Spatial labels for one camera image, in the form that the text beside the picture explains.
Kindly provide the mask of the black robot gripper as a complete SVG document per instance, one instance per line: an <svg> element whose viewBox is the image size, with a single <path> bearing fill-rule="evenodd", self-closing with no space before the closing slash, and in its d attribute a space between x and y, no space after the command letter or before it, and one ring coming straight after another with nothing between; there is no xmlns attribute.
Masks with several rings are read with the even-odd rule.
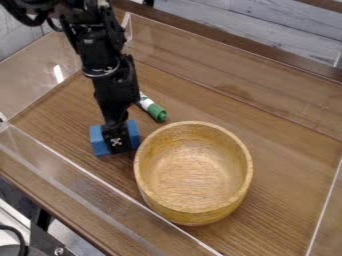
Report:
<svg viewBox="0 0 342 256"><path fill-rule="evenodd" d="M94 97L105 119L105 143L113 154L129 152L129 107L141 99L134 57L121 54L105 60L83 58L82 62L83 74L93 80Z"/></svg>

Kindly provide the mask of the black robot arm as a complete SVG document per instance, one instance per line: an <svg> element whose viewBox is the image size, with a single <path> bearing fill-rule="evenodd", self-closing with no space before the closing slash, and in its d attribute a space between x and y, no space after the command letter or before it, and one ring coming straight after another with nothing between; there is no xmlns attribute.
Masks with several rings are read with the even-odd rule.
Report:
<svg viewBox="0 0 342 256"><path fill-rule="evenodd" d="M0 6L22 24L49 24L66 35L81 57L82 72L93 81L105 119L93 129L95 152L105 155L130 151L129 108L141 95L134 57L123 52L126 30L113 0L0 0Z"/></svg>

